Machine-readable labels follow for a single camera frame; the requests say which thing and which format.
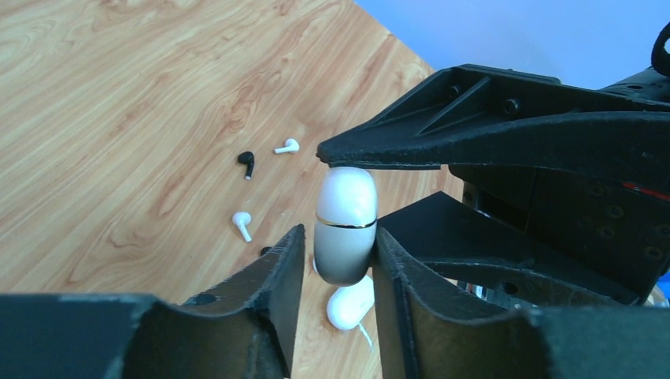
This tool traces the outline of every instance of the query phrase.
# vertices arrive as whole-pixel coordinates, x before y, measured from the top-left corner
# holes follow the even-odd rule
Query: gold band
[[[329,227],[341,227],[343,229],[365,229],[366,227],[371,227],[372,225],[375,225],[375,223],[377,222],[377,219],[375,219],[371,223],[366,223],[364,225],[345,225],[345,224],[342,224],[342,223],[332,223],[328,220],[324,220],[323,218],[319,217],[319,215],[316,215],[316,219],[320,223],[322,223],[324,225],[328,225]]]

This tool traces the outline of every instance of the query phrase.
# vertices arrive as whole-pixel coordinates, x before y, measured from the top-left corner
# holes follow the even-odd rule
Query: black strap
[[[661,75],[670,77],[670,53],[665,50],[665,44],[670,39],[670,24],[665,25],[656,39],[651,51],[651,66]]]

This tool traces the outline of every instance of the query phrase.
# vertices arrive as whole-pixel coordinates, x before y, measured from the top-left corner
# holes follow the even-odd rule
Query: white oval object
[[[377,232],[378,198],[367,171],[335,167],[323,180],[314,225],[318,274],[339,287],[358,283],[370,266]]]
[[[352,330],[375,304],[375,286],[365,275],[353,286],[340,287],[328,300],[328,321],[342,331]]]

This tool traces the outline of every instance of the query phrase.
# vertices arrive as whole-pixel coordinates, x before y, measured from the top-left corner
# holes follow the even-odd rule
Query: blue wall
[[[474,63],[603,88],[649,67],[670,0],[356,0],[433,69]]]

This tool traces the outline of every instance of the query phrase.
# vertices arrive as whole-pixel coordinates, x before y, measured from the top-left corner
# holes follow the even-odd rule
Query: black earbud
[[[246,164],[247,173],[244,175],[246,180],[251,180],[251,174],[254,172],[254,153],[253,152],[243,152],[237,156],[237,162],[241,164]]]

